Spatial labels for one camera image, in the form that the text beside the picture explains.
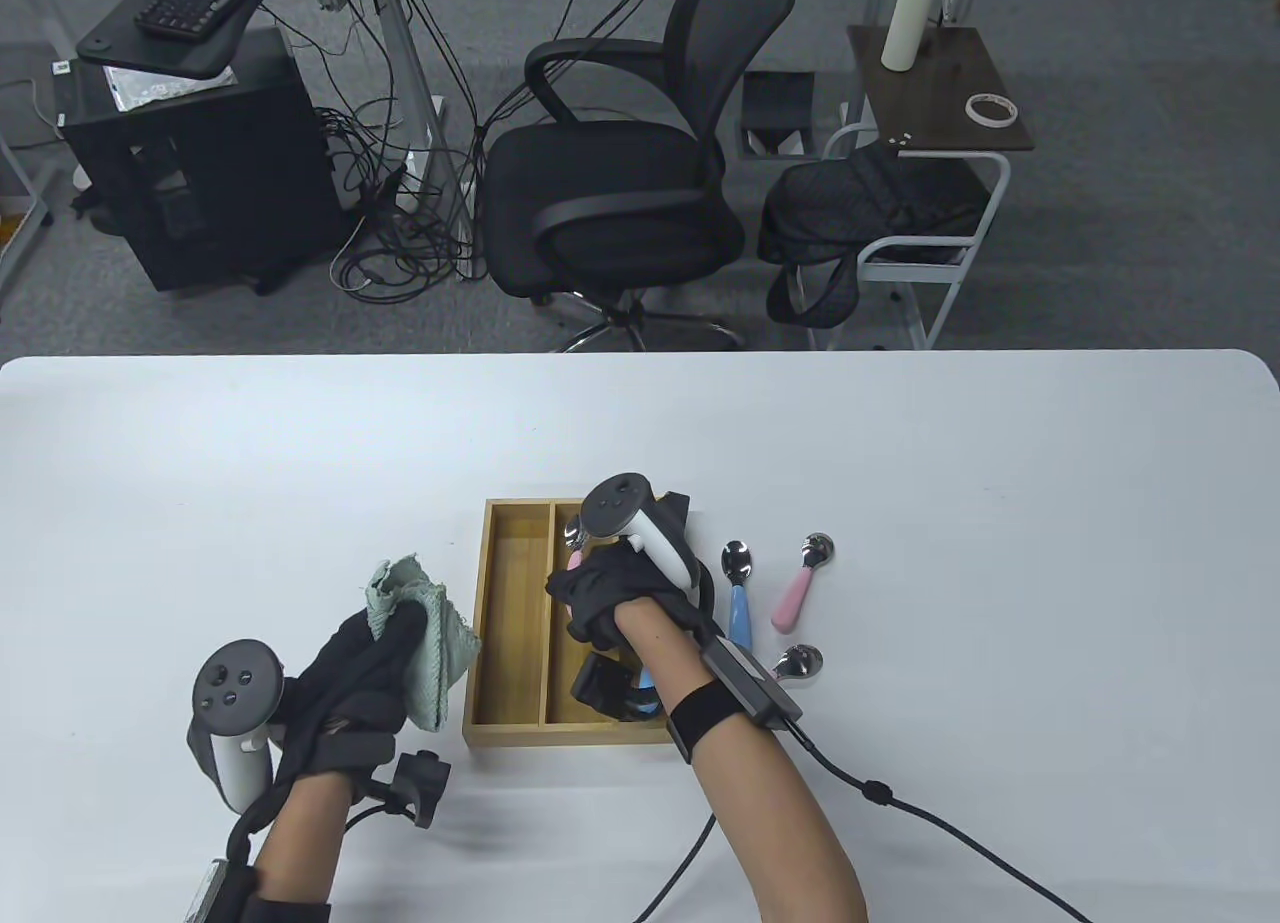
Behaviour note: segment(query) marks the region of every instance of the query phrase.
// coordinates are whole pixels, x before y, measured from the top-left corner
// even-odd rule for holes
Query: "black glove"
[[[360,785],[396,755],[404,726],[404,672],[426,632],[426,609],[404,603],[374,640],[365,611],[343,621],[271,717],[284,726],[280,777],[342,772]]]
[[[682,630],[699,630],[707,618],[644,553],[625,539],[596,547],[576,570],[557,570],[547,580],[547,593],[570,608],[568,632],[598,650],[630,650],[613,621],[613,608],[640,597],[652,597]]]

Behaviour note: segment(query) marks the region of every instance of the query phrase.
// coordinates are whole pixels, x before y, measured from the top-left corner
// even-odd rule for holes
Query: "black bag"
[[[858,255],[891,236],[970,236],[991,195],[965,160],[901,159],[874,142],[846,159],[801,163],[764,200],[756,253],[781,265],[765,309],[774,323],[831,329],[858,306]],[[872,257],[946,264],[956,250],[892,246]],[[797,266],[838,261],[823,293],[805,310],[791,302]]]

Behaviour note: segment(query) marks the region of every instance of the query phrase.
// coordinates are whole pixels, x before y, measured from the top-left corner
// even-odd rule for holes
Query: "bamboo organizer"
[[[570,687],[590,646],[564,629],[547,577],[568,562],[564,524],[579,501],[485,503],[476,581],[480,657],[467,677],[462,737],[468,746],[664,742],[662,721],[621,723],[573,699]]]

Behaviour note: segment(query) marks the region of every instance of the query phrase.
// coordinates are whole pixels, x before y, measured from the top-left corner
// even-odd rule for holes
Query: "black computer case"
[[[246,32],[232,69],[234,84],[120,113],[104,68],[55,65],[63,136],[156,289],[266,291],[351,230],[279,29]]]

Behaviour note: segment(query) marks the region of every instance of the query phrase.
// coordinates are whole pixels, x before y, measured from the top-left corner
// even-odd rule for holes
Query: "metal frame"
[[[0,297],[3,297],[4,288],[9,283],[9,278],[22,262],[23,252],[27,251],[27,248],[35,242],[37,230],[52,221],[49,204],[45,201],[45,191],[49,188],[49,184],[54,179],[54,174],[58,172],[58,163],[55,160],[50,160],[40,169],[35,178],[32,178],[27,175],[27,170],[22,168],[18,157],[14,156],[13,150],[9,148],[9,143],[5,142],[3,136],[0,136],[0,157],[3,157],[4,163],[8,164],[9,169],[13,170],[14,175],[18,177],[18,181],[27,191],[27,196],[24,197],[0,197],[0,200],[6,204],[17,204],[18,206],[26,206],[27,209],[27,215],[22,218],[17,232],[5,247],[0,250]]]
[[[40,24],[40,29],[49,41],[49,45],[54,47],[58,59],[74,59],[76,38],[68,28],[67,17],[63,14],[58,0],[27,0],[27,5],[36,17],[36,22]],[[0,157],[3,157],[4,163],[13,170],[14,175],[18,177],[18,182],[27,191],[26,197],[5,197],[5,202],[9,205],[24,206],[27,215],[18,224],[18,232],[0,250],[0,297],[3,297],[5,285],[22,262],[23,253],[35,242],[36,233],[41,227],[52,221],[49,204],[45,200],[45,192],[58,173],[58,163],[56,160],[45,163],[36,175],[31,177],[23,169],[23,165],[19,164],[18,157],[3,136],[0,136]]]
[[[876,123],[867,120],[841,127],[827,141],[827,146],[822,151],[822,157],[824,160],[832,159],[840,141],[846,136],[855,133],[861,136],[874,131]],[[978,228],[972,236],[883,237],[863,247],[858,255],[858,282],[893,284],[893,292],[899,296],[904,307],[904,315],[906,316],[906,330],[910,337],[911,348],[932,349],[938,341],[938,335],[942,333],[942,326],[947,321],[951,306],[955,303],[956,297],[960,296],[960,287],[969,275],[969,268],[973,266],[973,261],[978,257],[978,251],[987,238],[991,223],[996,219],[996,211],[1005,200],[1005,191],[1009,188],[1012,169],[1010,168],[1007,156],[988,150],[902,150],[899,152],[899,156],[934,160],[989,160],[996,164],[996,187],[992,188],[991,197],[987,200],[987,207],[983,210],[982,219],[978,220]],[[872,262],[873,256],[891,246],[941,247],[961,250],[963,253],[957,262],[951,264]],[[947,294],[943,297],[942,306],[938,309],[938,314],[933,317],[933,324],[928,330],[925,330],[924,320],[920,316],[920,306],[915,298],[913,283],[940,283],[947,287]],[[796,273],[796,287],[800,298],[804,300],[804,279],[800,278],[799,271]],[[826,344],[827,349],[837,348],[844,329],[845,324],[841,324],[831,330]],[[812,330],[809,333],[809,346],[817,348],[817,335]]]
[[[338,13],[346,8],[348,0],[316,1],[321,9]],[[443,187],[435,205],[444,214],[447,225],[456,227],[461,238],[470,239],[472,232],[470,200],[458,181],[458,170],[444,136],[442,123],[444,101],[431,95],[431,87],[408,28],[404,0],[374,1],[394,79],[396,99],[404,118],[403,136],[397,140],[406,147],[406,172],[401,182],[399,202],[406,209],[420,205],[422,195],[431,186],[435,169],[443,168]]]

